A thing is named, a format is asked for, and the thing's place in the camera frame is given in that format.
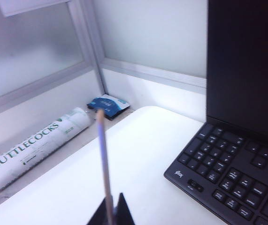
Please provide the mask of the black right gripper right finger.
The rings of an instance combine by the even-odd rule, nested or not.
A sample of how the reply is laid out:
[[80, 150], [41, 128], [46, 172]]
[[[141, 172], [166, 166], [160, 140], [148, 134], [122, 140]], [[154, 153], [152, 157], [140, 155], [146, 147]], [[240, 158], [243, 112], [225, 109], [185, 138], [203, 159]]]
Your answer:
[[135, 225], [123, 193], [119, 194], [118, 204], [114, 209], [115, 225]]

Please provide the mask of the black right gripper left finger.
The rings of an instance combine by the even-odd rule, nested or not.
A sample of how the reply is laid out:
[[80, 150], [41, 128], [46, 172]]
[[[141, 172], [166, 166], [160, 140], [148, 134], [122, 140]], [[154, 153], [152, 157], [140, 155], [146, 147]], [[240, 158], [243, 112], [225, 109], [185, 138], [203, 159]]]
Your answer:
[[104, 198], [87, 225], [107, 225], [106, 199]]

